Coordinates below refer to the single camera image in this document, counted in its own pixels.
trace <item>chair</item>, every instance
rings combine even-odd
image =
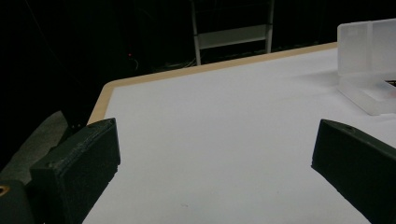
[[[201,64],[201,50],[223,47],[234,44],[242,44],[252,41],[265,40],[265,53],[271,52],[274,18],[274,0],[266,1],[268,5],[267,22],[265,24],[239,27],[227,30],[218,30],[207,33],[199,33],[197,27],[197,14],[202,11],[196,10],[197,0],[191,1],[192,29],[195,46],[195,57],[197,65]]]

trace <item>table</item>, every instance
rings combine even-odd
[[[336,87],[336,44],[106,84],[89,123],[116,118],[119,171],[84,223],[369,223],[311,167],[332,119],[396,147],[396,115]]]

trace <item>chair leg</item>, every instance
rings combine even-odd
[[[194,37],[195,58],[197,65],[201,65],[201,52],[200,52],[198,29],[197,29],[197,23],[195,17],[195,4],[193,0],[190,0],[190,2],[191,2],[191,18],[192,18],[193,37]]]

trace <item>clear plastic container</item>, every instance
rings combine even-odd
[[[396,113],[396,19],[338,26],[338,90],[370,115]]]

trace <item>wooden table edge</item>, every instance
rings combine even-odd
[[[138,84],[138,83],[150,82],[150,81],[155,81],[155,80],[161,80],[161,79],[170,78],[170,77],[181,77],[181,76],[186,76],[186,75],[190,75],[190,74],[208,72],[208,71],[212,71],[212,70],[217,70],[217,69],[222,69],[222,68],[227,68],[227,67],[232,67],[232,66],[238,66],[238,65],[243,65],[243,64],[265,62],[265,61],[286,58],[286,57],[291,57],[291,56],[296,56],[296,55],[300,55],[300,54],[326,50],[326,49],[334,49],[336,47],[337,47],[337,43],[333,42],[333,43],[329,43],[329,44],[316,45],[316,46],[312,46],[312,47],[284,50],[284,51],[279,51],[279,52],[274,52],[274,53],[269,53],[269,54],[263,54],[263,55],[258,55],[258,56],[252,56],[252,57],[246,57],[246,58],[241,58],[241,59],[220,62],[220,63],[209,63],[209,64],[204,64],[204,65],[199,65],[199,66],[193,66],[193,67],[188,67],[188,68],[182,68],[182,69],[177,69],[177,70],[155,73],[155,74],[148,74],[148,75],[143,75],[143,76],[139,76],[139,77],[127,77],[127,78],[123,78],[123,79],[110,81],[102,88],[102,91],[98,97],[98,100],[96,101],[96,104],[93,108],[91,116],[88,120],[88,124],[92,124],[92,123],[99,121],[105,117],[108,102],[110,101],[110,98],[111,98],[111,94],[112,94],[113,90],[117,87],[134,85],[134,84]]]

